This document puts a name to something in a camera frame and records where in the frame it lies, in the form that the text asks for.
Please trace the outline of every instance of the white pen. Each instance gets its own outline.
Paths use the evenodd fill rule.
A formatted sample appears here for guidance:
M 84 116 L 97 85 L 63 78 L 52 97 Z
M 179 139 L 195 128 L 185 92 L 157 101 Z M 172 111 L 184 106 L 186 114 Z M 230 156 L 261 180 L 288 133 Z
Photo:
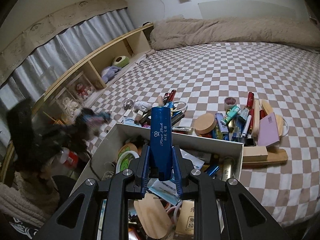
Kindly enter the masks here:
M 247 118 L 247 121 L 245 122 L 245 126 L 244 126 L 244 129 L 243 129 L 241 137 L 246 137 L 247 136 L 251 118 L 252 118 L 252 116 L 249 115 L 248 118 Z

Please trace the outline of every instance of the gray curtain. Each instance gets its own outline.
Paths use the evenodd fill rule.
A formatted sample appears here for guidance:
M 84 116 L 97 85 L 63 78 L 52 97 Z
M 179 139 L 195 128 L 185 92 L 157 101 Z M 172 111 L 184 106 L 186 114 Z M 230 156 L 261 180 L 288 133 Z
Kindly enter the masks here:
M 97 15 L 56 35 L 35 49 L 0 88 L 0 140 L 10 134 L 5 112 L 30 97 L 36 102 L 66 70 L 103 44 L 133 30 L 126 8 Z

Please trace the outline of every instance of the tape roll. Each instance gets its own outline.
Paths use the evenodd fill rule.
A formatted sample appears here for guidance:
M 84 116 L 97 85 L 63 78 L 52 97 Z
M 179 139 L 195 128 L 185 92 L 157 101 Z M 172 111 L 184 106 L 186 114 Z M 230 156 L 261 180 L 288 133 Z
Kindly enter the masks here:
M 115 59 L 112 62 L 113 66 L 116 67 L 124 67 L 129 64 L 129 58 L 127 56 L 119 56 L 115 57 Z
M 224 110 L 227 111 L 237 105 L 235 98 L 228 97 L 224 99 Z

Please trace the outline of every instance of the blue lighter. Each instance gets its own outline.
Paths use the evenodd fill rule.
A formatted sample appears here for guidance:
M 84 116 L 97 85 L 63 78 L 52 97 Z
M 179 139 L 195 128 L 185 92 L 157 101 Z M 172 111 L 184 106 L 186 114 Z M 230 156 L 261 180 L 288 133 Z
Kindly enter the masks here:
M 172 178 L 171 109 L 151 108 L 150 178 L 166 181 Z

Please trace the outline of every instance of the checkered bedsheet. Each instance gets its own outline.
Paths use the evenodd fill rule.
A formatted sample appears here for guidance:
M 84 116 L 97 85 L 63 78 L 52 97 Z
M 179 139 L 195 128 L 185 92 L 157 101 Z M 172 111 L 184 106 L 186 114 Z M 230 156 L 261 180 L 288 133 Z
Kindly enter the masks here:
M 241 183 L 283 226 L 309 219 L 320 210 L 320 55 L 269 43 L 220 43 L 158 51 L 115 82 L 93 105 L 113 113 L 110 125 L 90 145 L 92 152 L 106 131 L 124 114 L 116 107 L 127 96 L 153 103 L 176 89 L 175 99 L 188 102 L 180 125 L 192 126 L 204 113 L 224 113 L 231 96 L 241 108 L 248 92 L 269 101 L 284 116 L 289 133 L 280 147 L 283 166 L 243 169 Z

